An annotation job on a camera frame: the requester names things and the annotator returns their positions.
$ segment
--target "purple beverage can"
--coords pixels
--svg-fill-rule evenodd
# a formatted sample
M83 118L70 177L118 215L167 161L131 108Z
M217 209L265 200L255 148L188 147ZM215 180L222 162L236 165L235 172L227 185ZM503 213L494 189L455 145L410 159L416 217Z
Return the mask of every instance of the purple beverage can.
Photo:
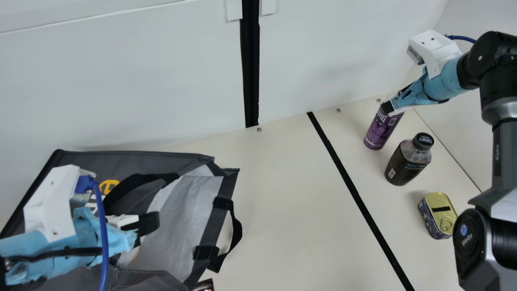
M404 115L403 112L390 117L384 113L382 106L380 106L364 137L364 144L372 150L382 149L402 115Z

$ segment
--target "black bag handle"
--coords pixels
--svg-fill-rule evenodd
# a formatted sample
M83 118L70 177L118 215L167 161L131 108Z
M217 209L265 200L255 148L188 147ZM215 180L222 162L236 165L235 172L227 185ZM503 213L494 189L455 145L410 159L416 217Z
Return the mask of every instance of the black bag handle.
M121 199L124 195L129 193L130 191L153 181L162 179L165 181L165 186L172 183L174 180L178 179L179 175L176 173L166 173L166 174L133 174L125 179L123 179L118 185L116 185L111 191L109 195L106 195L102 204L104 205L104 211L106 215L111 215L110 211L111 206L113 206L119 199Z
M219 255L215 259L212 259L210 264L208 265L208 270L214 271L215 273L219 273L219 271L221 270L221 266L223 265L224 259L226 259L226 256L228 256L228 254L235 248L235 246L239 243L239 241L242 238L242 224L239 220L237 220L237 218L235 218L233 201L231 201L230 199L216 197L214 199L214 207L228 210L230 212L230 215L232 216L233 226L232 242L230 243L230 249L227 253Z

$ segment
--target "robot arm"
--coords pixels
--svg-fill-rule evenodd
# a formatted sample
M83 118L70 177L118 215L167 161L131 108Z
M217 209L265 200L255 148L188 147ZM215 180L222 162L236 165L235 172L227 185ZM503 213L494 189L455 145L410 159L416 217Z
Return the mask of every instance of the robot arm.
M98 187L94 179L94 173L74 165L49 172L23 209L25 233L0 240L0 288L102 263L101 224L107 228L108 257L134 247L136 230L119 228L138 221L138 215L107 217L106 223L84 207ZM71 204L78 206L73 218Z
M517 286L517 37L487 32L458 65L462 86L479 85L481 116L492 125L492 187L469 201L453 243L465 290Z
M418 64L426 64L418 80L388 98L381 106L390 116L416 105L447 102L476 87L465 86L458 74L462 53L456 43L436 31L426 31L409 40L407 54Z
M483 34L464 55L434 31L409 41L408 53L426 63L422 76L382 104L395 115L412 106L440 104L480 89L481 112L492 125L492 187L469 201L475 209L455 223L453 243L465 290L517 286L517 37Z

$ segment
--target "screw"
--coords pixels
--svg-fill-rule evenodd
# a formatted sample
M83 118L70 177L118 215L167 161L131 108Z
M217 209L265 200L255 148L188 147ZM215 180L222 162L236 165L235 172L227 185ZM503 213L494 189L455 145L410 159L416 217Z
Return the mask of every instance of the screw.
M4 259L4 264L5 264L5 270L10 271L12 268L11 261L9 259Z

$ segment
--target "white bracket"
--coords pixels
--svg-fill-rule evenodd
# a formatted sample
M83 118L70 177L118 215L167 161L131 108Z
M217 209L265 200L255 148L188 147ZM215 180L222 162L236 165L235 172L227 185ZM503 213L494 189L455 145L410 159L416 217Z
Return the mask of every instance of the white bracket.
M48 242L75 236L70 198L79 176L87 174L95 176L74 165L52 168L23 208L25 232L37 230Z
M277 0L261 0L261 15L277 13Z
M226 20L242 19L242 0L226 0Z
M429 79L440 75L448 61L462 55L454 41L434 30L410 38L407 54L416 64L426 64Z
M106 219L108 220L108 224L111 224L114 227L121 229L125 225L138 222L139 217L138 217L138 215L122 214L121 216L115 216L115 215L106 216Z

